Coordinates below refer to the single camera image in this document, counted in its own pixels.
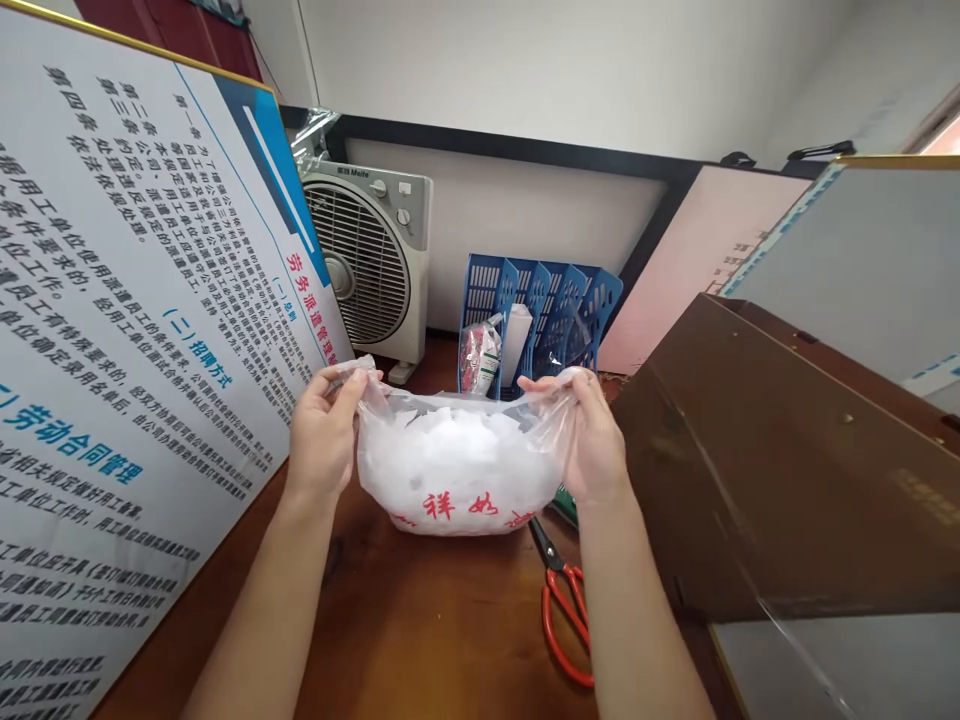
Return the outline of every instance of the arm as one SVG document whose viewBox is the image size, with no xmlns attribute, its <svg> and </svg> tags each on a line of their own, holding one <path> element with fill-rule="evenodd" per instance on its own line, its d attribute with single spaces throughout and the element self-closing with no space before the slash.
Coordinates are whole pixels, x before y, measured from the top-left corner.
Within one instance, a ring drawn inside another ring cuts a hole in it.
<svg viewBox="0 0 960 720">
<path fill-rule="evenodd" d="M 542 389 L 522 378 L 524 390 Z M 663 591 L 627 476 L 623 434 L 592 374 L 574 378 L 576 442 L 565 483 L 577 501 L 590 661 L 600 716 L 712 718 Z"/>
<path fill-rule="evenodd" d="M 184 720 L 292 718 L 307 664 L 340 493 L 353 472 L 357 371 L 333 401 L 337 368 L 317 373 L 297 404 L 287 484 Z"/>
<path fill-rule="evenodd" d="M 621 502 L 577 508 L 600 715 L 712 718 L 626 475 L 622 482 Z"/>
</svg>

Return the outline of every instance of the red scissors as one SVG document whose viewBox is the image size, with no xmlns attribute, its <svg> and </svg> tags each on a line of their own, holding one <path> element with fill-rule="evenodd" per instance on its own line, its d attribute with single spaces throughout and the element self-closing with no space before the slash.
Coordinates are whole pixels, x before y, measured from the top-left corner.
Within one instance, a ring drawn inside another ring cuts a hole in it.
<svg viewBox="0 0 960 720">
<path fill-rule="evenodd" d="M 564 562 L 537 518 L 533 518 L 530 521 L 530 531 L 533 533 L 534 540 L 537 541 L 537 549 L 540 551 L 540 557 L 543 558 L 543 564 L 547 566 L 547 582 L 546 585 L 543 586 L 541 608 L 543 612 L 543 632 L 547 636 L 547 645 L 553 652 L 553 656 L 557 659 L 557 662 L 560 663 L 560 667 L 563 668 L 563 671 L 572 680 L 580 683 L 584 687 L 592 688 L 593 675 L 587 675 L 575 668 L 560 649 L 556 635 L 553 632 L 553 612 L 550 607 L 550 597 L 553 596 L 559 603 L 564 615 L 567 616 L 567 619 L 573 625 L 573 629 L 576 630 L 577 635 L 580 636 L 580 640 L 583 641 L 584 646 L 587 648 L 587 653 L 589 653 L 590 632 L 587 630 L 587 606 L 583 602 L 583 592 L 580 590 L 580 583 L 583 582 L 583 571 L 578 567 L 568 565 Z M 567 596 L 560 592 L 560 588 L 557 587 L 558 573 L 563 574 L 567 578 L 567 582 L 570 584 L 570 589 L 573 593 L 573 599 L 577 603 L 576 608 L 573 607 L 570 601 L 567 600 Z"/>
</svg>

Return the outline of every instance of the box fan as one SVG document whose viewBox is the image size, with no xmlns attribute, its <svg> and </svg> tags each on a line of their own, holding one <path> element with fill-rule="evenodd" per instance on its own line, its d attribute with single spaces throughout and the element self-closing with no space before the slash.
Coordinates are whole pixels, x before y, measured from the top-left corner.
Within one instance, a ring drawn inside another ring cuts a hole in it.
<svg viewBox="0 0 960 720">
<path fill-rule="evenodd" d="M 399 360 L 403 384 L 423 358 L 433 182 L 318 161 L 303 194 L 350 342 Z"/>
</svg>

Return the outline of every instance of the right hand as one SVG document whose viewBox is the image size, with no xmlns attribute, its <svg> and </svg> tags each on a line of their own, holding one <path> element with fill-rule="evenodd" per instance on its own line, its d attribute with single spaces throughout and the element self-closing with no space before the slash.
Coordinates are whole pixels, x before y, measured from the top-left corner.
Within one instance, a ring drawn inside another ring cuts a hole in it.
<svg viewBox="0 0 960 720">
<path fill-rule="evenodd" d="M 350 379 L 329 393 L 340 366 L 318 371 L 293 411 L 290 425 L 290 465 L 285 495 L 300 502 L 336 504 L 353 474 L 353 416 L 367 387 L 367 374 L 355 370 Z"/>
<path fill-rule="evenodd" d="M 556 378 L 533 382 L 521 377 L 517 382 L 524 392 L 543 392 L 554 385 Z M 631 493 L 623 433 L 596 375 L 589 370 L 578 373 L 572 384 L 579 405 L 564 485 L 578 506 L 618 503 L 624 492 Z"/>
</svg>

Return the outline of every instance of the white sign board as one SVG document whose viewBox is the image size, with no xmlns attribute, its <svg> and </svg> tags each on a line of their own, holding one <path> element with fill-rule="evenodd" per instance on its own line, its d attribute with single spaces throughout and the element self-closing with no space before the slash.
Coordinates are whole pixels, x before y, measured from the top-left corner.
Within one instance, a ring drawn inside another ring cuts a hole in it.
<svg viewBox="0 0 960 720">
<path fill-rule="evenodd" d="M 832 163 L 721 291 L 960 413 L 960 158 Z"/>
<path fill-rule="evenodd" d="M 701 168 L 600 345 L 600 370 L 633 375 L 697 293 L 716 295 L 809 180 Z"/>
<path fill-rule="evenodd" d="M 84 718 L 353 353 L 272 95 L 8 7 L 0 54 L 0 718 Z"/>
</svg>

